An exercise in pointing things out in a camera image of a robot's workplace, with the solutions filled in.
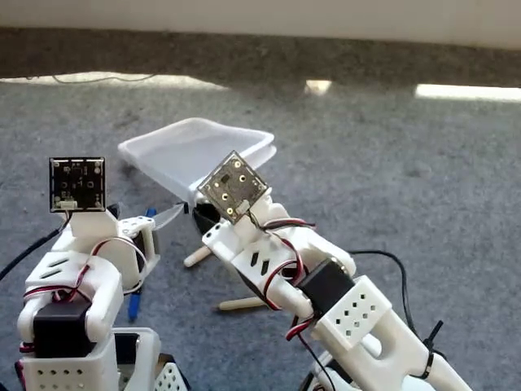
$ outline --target floor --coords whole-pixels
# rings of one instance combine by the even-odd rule
[[[0,77],[10,78],[0,80],[1,265],[59,223],[47,212],[48,156],[107,157],[110,201],[131,216],[176,199],[126,167],[118,143],[191,116],[268,130],[278,153],[260,172],[274,199],[342,248],[402,257],[421,334],[443,319],[436,346],[474,390],[519,388],[521,109],[519,91],[506,88],[521,84],[521,53],[7,29],[0,59]],[[78,72],[160,76],[38,78]],[[500,97],[434,99],[418,84],[495,86]],[[181,217],[136,324],[161,335],[194,390],[297,389],[312,359],[284,340],[290,315],[218,314],[218,301],[247,291],[216,260],[184,269],[199,243]],[[2,281],[0,379],[11,391],[20,389],[12,365],[23,282],[42,254]],[[402,314],[397,268],[379,257],[357,265]]]

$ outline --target black cable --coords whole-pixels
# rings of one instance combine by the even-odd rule
[[[402,261],[400,261],[400,259],[393,253],[389,253],[387,251],[382,250],[352,250],[348,251],[348,253],[352,255],[383,255],[385,257],[391,258],[398,265],[401,273],[401,301],[404,306],[405,321],[407,322],[407,326],[409,327],[410,331],[412,331],[413,334],[419,338],[418,332],[416,331],[416,327],[414,326],[413,315],[410,313],[409,291],[407,290],[407,271],[405,270],[405,266],[402,263]]]
[[[306,342],[306,340],[302,337],[302,335],[300,333],[298,333],[297,336],[299,337],[300,342],[302,342],[302,345],[304,345],[304,347],[311,353],[311,355],[313,356],[313,359],[317,362],[317,364],[319,365],[322,372],[324,372],[326,374],[327,379],[331,383],[331,387],[333,388],[333,391],[336,391],[335,383],[333,383],[331,376],[329,376],[329,373],[327,373],[326,368],[322,365],[322,363],[318,359],[315,352],[313,352],[313,349],[311,349],[311,346],[309,346],[308,342]]]
[[[7,264],[7,266],[4,267],[2,269],[2,271],[0,271],[0,281],[2,281],[4,279],[4,277],[11,270],[13,270],[20,262],[22,262],[30,253],[32,253],[34,250],[40,248],[45,243],[47,243],[49,240],[51,240],[54,237],[56,237],[57,235],[59,235],[63,231],[65,226],[67,224],[69,224],[69,222],[71,221],[71,217],[72,217],[72,213],[69,213],[67,219],[65,220],[65,222],[63,222],[63,224],[59,228],[56,228],[55,230],[53,230],[49,235],[38,239],[36,242],[31,244],[29,247],[27,247],[18,257],[16,257],[11,262],[9,262]]]

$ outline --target white wall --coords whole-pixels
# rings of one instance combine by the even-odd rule
[[[346,37],[521,49],[520,0],[0,0],[0,25]]]

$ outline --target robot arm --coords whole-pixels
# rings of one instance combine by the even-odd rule
[[[113,328],[124,294],[139,289],[159,261],[182,205],[155,219],[118,221],[104,208],[103,159],[51,159],[50,171],[51,211],[73,215],[25,282],[24,356],[16,364],[24,389],[186,390],[174,362],[156,379],[155,332]]]
[[[272,203],[269,188],[235,152],[199,190],[228,220],[216,224],[204,244],[270,307],[307,319],[312,336],[357,387],[398,391],[406,376],[421,376],[438,391],[471,391],[414,335],[369,278],[354,278],[348,253],[305,224],[290,224],[286,210]],[[286,224],[277,230],[266,228],[282,218]],[[280,272],[290,264],[296,264],[296,276],[287,279]],[[303,278],[302,269],[308,271]],[[381,343],[378,356],[362,343],[370,334]]]

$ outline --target white plastic tray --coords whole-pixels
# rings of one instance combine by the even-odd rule
[[[232,150],[254,169],[277,151],[271,133],[188,118],[118,146],[123,159],[194,206],[197,186]]]

